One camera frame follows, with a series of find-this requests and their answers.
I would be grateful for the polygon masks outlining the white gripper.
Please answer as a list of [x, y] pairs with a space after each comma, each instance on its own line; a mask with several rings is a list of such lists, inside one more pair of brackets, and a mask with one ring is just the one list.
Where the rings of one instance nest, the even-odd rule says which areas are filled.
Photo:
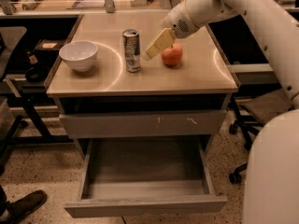
[[172, 8], [162, 20], [164, 28], [149, 43], [144, 51], [144, 59], [149, 61], [167, 48], [170, 48], [176, 38], [185, 38], [199, 30], [196, 22], [198, 7], [194, 2], [184, 1]]

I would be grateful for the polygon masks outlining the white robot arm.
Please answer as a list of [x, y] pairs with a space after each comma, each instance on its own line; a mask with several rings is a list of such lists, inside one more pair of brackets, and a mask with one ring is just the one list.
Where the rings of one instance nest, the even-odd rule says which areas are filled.
[[274, 0], [184, 0], [168, 13], [143, 57], [152, 59], [202, 26], [242, 16], [293, 110], [271, 119], [252, 144], [242, 224], [299, 224], [299, 26]]

